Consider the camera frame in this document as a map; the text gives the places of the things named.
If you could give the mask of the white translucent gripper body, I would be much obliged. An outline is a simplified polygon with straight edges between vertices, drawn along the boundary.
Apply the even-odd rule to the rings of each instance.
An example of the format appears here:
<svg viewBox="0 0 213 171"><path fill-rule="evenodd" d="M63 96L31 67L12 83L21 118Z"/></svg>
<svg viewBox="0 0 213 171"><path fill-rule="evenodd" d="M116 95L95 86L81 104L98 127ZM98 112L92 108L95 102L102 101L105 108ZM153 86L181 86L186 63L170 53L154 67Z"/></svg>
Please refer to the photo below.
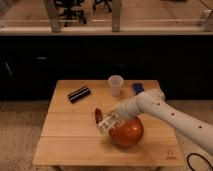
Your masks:
<svg viewBox="0 0 213 171"><path fill-rule="evenodd" d="M108 116L110 117L110 121L112 123L126 121L125 111L122 104L114 106L113 109L109 112Z"/></svg>

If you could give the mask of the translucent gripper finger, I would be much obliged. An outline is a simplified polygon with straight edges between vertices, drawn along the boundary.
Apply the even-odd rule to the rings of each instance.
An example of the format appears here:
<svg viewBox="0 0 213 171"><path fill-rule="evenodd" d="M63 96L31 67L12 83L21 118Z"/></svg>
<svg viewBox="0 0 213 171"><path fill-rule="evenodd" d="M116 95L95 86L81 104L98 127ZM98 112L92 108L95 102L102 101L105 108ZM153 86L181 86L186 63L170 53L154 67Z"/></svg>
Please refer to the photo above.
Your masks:
<svg viewBox="0 0 213 171"><path fill-rule="evenodd" d="M110 129L117 128L120 124L119 119L106 118L99 123L99 129L102 134L107 134Z"/></svg>
<svg viewBox="0 0 213 171"><path fill-rule="evenodd" d="M101 131L107 131L114 125L114 121L115 121L114 115L109 115L98 123L98 128Z"/></svg>

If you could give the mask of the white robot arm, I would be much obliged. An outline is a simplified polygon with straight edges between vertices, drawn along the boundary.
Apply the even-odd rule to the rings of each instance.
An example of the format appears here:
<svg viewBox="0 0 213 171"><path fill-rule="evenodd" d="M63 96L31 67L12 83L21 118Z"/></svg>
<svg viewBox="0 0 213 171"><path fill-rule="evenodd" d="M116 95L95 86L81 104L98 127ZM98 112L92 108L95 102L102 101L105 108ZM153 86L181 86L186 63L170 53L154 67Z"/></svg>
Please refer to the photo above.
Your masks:
<svg viewBox="0 0 213 171"><path fill-rule="evenodd" d="M166 122L213 156L213 125L168 105L160 89L145 90L119 102L108 112L108 116L98 123L98 128L106 132L142 113L148 113Z"/></svg>

